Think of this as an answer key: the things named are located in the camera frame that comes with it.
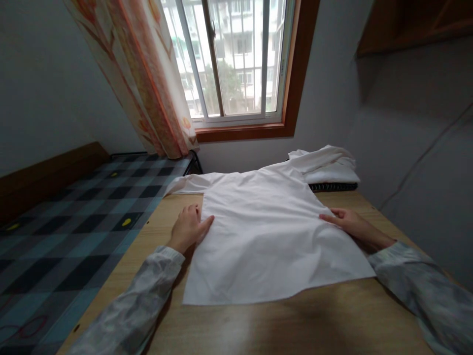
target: sleeve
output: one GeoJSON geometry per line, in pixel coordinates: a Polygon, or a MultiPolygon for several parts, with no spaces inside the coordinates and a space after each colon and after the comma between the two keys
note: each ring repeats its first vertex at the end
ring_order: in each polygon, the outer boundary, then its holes
{"type": "Polygon", "coordinates": [[[148,256],[128,289],[112,301],[72,345],[69,355],[142,352],[185,258],[158,247],[148,256]]]}
{"type": "Polygon", "coordinates": [[[417,317],[436,354],[473,354],[473,295],[428,256],[396,242],[368,257],[379,281],[417,317]]]}

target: tree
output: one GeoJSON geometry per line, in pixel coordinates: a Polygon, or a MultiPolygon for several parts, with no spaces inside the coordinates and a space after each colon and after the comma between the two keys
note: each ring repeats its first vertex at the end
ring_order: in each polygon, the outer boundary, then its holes
{"type": "MultiPolygon", "coordinates": [[[[201,77],[201,81],[207,112],[208,114],[218,114],[220,110],[216,96],[217,90],[213,70],[209,64],[205,66],[205,74],[205,77],[201,77]]],[[[219,61],[218,76],[220,77],[220,89],[222,90],[225,113],[237,113],[243,99],[243,92],[235,69],[224,60],[219,61]]]]}

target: hand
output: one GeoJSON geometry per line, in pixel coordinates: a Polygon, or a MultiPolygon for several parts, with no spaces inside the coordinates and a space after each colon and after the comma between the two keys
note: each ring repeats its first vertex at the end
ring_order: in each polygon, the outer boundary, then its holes
{"type": "Polygon", "coordinates": [[[181,254],[195,242],[200,242],[207,234],[215,216],[210,216],[201,223],[199,205],[184,207],[171,231],[171,239],[166,244],[181,254]]]}
{"type": "Polygon", "coordinates": [[[352,237],[361,242],[371,244],[378,250],[390,247],[396,240],[388,237],[379,229],[371,225],[359,214],[352,210],[330,209],[336,217],[326,214],[319,215],[319,218],[337,225],[352,237]]]}

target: wooden shelf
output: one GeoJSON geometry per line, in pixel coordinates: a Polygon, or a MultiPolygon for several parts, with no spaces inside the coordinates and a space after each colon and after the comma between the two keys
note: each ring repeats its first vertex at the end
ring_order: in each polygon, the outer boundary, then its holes
{"type": "Polygon", "coordinates": [[[472,0],[375,0],[358,57],[471,34],[472,0]]]}

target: wooden bed frame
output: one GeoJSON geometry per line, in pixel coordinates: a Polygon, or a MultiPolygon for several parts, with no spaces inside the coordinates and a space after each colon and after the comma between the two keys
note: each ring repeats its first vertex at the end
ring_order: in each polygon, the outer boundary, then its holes
{"type": "Polygon", "coordinates": [[[0,178],[0,226],[5,225],[110,159],[93,142],[0,178]]]}

